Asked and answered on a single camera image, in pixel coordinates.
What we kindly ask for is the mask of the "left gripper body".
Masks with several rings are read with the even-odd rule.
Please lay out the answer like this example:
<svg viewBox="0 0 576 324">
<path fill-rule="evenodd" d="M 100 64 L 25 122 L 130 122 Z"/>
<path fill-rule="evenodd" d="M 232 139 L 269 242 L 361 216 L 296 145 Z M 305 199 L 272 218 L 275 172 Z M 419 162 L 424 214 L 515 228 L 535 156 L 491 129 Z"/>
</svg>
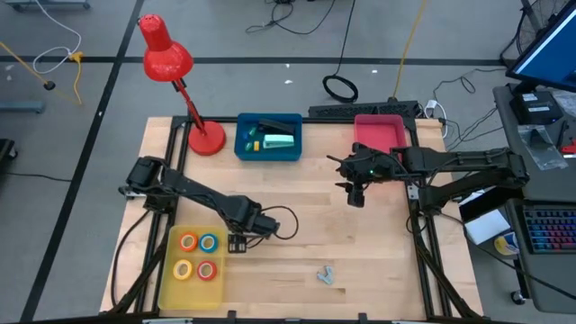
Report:
<svg viewBox="0 0 576 324">
<path fill-rule="evenodd" d="M 248 238 L 244 234 L 228 235 L 227 250 L 229 254 L 244 254 L 248 250 Z"/>
</svg>

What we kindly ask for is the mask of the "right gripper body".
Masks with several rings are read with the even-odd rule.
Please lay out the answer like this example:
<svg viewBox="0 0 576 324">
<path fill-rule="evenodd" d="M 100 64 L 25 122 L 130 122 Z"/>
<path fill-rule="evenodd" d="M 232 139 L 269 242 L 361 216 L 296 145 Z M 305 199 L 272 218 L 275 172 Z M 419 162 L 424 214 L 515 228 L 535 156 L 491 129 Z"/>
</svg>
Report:
<svg viewBox="0 0 576 324">
<path fill-rule="evenodd" d="M 345 190 L 347 204 L 363 208 L 365 206 L 364 190 L 369 177 L 370 150 L 367 146 L 355 142 L 352 145 L 352 153 L 344 159 L 347 160 L 347 166 L 340 166 L 337 171 L 351 184 L 351 189 Z"/>
</svg>

